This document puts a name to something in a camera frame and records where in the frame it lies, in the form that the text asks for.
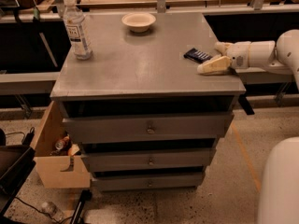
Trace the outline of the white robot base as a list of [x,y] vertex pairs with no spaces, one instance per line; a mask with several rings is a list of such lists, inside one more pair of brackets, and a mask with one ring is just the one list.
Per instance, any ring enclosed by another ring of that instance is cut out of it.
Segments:
[[263,170],[257,224],[299,224],[299,138],[272,148]]

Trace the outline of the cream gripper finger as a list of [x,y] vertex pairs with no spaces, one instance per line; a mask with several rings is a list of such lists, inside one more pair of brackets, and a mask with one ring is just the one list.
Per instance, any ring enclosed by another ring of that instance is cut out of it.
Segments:
[[216,42],[214,49],[217,50],[221,55],[230,55],[232,53],[233,43]]
[[231,66],[231,59],[227,56],[215,56],[197,67],[199,75],[210,75],[226,71]]

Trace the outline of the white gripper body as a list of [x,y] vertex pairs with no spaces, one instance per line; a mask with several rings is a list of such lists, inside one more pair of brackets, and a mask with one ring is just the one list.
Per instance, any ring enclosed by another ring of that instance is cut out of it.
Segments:
[[236,42],[227,49],[226,55],[232,60],[231,66],[234,69],[249,67],[249,46],[249,41]]

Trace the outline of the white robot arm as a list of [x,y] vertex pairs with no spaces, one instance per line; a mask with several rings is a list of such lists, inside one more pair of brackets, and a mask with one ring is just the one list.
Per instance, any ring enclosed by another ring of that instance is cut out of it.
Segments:
[[277,41],[216,42],[220,55],[197,67],[200,75],[212,75],[229,68],[261,68],[276,74],[292,74],[299,88],[299,30],[283,33]]

